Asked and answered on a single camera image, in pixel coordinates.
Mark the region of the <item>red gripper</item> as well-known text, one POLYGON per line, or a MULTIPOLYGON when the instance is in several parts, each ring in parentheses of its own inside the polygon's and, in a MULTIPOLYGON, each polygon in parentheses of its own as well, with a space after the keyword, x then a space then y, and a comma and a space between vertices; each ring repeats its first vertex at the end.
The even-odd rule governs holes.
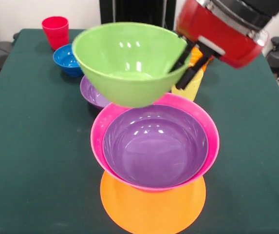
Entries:
MULTIPOLYGON (((223 13, 211 0, 185 1, 176 21, 176 31, 192 42, 214 50, 219 59, 234 68, 242 68, 254 60, 268 42, 265 30, 255 31, 239 25, 223 13)), ((186 45, 169 73, 184 65, 193 45, 186 45)), ((185 89, 212 56, 200 57, 175 84, 185 89)))

